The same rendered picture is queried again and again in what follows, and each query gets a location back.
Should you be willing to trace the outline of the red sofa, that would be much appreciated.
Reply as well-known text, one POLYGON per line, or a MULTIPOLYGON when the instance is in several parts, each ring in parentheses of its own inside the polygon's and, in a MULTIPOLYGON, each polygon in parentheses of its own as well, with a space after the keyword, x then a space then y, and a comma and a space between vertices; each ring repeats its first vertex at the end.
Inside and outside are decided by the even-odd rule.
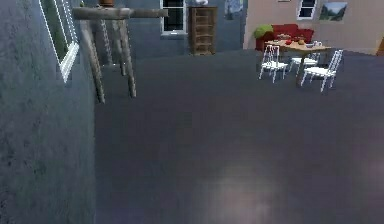
POLYGON ((297 24, 271 24, 273 26, 273 37, 272 38, 258 38, 255 37, 255 49, 257 51, 264 51, 265 43, 272 40, 278 40, 277 35, 288 34, 293 40, 304 39, 306 43, 312 41, 314 34, 313 29, 300 28, 297 24))

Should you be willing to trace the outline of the brown wooden shelf unit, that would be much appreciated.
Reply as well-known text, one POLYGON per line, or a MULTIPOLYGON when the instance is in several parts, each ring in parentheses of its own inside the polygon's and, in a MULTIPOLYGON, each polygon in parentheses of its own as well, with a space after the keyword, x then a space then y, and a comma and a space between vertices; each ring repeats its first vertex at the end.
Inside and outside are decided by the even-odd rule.
POLYGON ((188 7, 188 41, 191 55, 214 55, 216 6, 188 7))

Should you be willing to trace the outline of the white slatted chair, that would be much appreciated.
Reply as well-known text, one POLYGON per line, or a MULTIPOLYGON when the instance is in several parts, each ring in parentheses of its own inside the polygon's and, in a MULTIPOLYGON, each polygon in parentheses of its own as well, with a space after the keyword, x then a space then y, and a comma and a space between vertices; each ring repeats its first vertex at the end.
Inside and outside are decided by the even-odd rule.
POLYGON ((336 50, 327 68, 316 66, 305 68, 300 85, 303 85, 306 77, 310 75, 310 80, 313 80, 314 77, 320 77, 322 79, 322 84, 320 88, 321 92, 324 91, 324 87, 327 81, 329 81, 329 87, 332 88, 342 58, 343 50, 336 50))
MULTIPOLYGON (((308 66, 316 66, 320 59, 320 53, 310 53, 307 57, 304 58, 304 67, 308 66)), ((301 64, 301 58, 300 57, 292 57, 290 64, 289 64, 289 70, 292 70, 292 67, 294 65, 297 65, 297 69, 300 69, 301 64)))
POLYGON ((280 47, 277 45, 267 45, 260 64, 259 78, 262 78, 265 70, 268 70, 269 74, 272 75, 272 82, 275 82, 278 71, 282 71, 282 78, 285 78, 288 64, 281 62, 279 58, 280 47))

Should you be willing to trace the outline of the white framed window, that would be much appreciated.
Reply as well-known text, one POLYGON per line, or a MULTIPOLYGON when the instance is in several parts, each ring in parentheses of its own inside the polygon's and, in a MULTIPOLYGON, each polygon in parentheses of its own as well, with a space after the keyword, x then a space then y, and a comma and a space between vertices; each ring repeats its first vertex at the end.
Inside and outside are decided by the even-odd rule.
POLYGON ((80 48, 71 12, 71 1, 39 0, 39 5, 61 77, 64 82, 67 82, 80 48))
POLYGON ((311 20, 314 16, 317 0, 299 0, 298 20, 311 20))
POLYGON ((161 19, 162 35, 184 35, 186 33, 186 0, 160 0, 160 8, 168 11, 161 19))

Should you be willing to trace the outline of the green cushion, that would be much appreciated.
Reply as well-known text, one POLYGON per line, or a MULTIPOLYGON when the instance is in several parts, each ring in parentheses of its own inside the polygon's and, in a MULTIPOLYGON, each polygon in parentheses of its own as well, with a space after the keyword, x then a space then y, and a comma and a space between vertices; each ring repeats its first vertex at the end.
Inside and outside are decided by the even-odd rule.
POLYGON ((253 36, 258 38, 272 38, 273 26, 271 24, 261 24, 253 32, 253 36))

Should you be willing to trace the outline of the light wooden dining table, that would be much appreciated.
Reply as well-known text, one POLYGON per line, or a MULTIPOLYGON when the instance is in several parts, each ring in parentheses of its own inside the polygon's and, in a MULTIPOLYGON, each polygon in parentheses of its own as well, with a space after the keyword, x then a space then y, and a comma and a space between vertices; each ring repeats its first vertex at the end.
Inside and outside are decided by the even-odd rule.
POLYGON ((291 45, 285 44, 286 40, 280 40, 280 41, 268 41, 267 45, 277 45, 280 47, 280 51, 284 52, 296 52, 298 53, 298 56, 301 58, 301 64, 300 69, 297 69, 296 73, 296 84, 299 84, 299 79, 303 77, 304 69, 307 67, 304 67, 304 58, 307 57, 310 53, 329 53, 331 50, 331 47, 323 46, 321 42, 315 41, 310 44, 314 44, 313 48, 307 48, 305 45, 299 45, 298 42, 292 42, 291 45))

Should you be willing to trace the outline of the grey wooden side table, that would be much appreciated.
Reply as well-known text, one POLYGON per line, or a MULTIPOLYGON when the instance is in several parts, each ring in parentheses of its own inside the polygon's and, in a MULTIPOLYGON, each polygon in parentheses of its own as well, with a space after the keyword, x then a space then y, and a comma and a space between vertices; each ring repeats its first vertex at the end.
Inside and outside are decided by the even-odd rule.
POLYGON ((101 66, 90 26, 91 20, 110 20, 112 22, 115 39, 117 41, 117 49, 120 54, 119 64, 121 75, 127 77, 129 95, 131 98, 135 98, 137 96, 136 80, 132 64, 131 47, 129 44, 127 20, 131 18, 167 17, 168 10, 114 7, 74 7, 72 9, 72 13, 74 19, 80 22, 84 51, 89 58, 98 101, 100 103, 105 103, 105 94, 102 84, 101 66))

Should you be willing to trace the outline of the blue framed wall picture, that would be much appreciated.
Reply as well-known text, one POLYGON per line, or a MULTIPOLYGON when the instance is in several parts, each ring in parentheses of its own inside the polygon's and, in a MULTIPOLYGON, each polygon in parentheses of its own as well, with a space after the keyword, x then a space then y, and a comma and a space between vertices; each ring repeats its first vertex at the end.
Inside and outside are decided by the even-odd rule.
POLYGON ((226 20, 232 20, 243 10, 244 0, 225 0, 224 15, 226 20))

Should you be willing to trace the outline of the landscape wall picture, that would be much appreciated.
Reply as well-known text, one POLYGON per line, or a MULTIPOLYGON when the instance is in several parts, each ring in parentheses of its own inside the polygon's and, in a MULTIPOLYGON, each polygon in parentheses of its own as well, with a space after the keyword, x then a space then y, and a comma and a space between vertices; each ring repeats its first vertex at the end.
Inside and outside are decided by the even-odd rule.
POLYGON ((342 21, 347 2, 327 2, 322 5, 319 19, 324 21, 342 21))

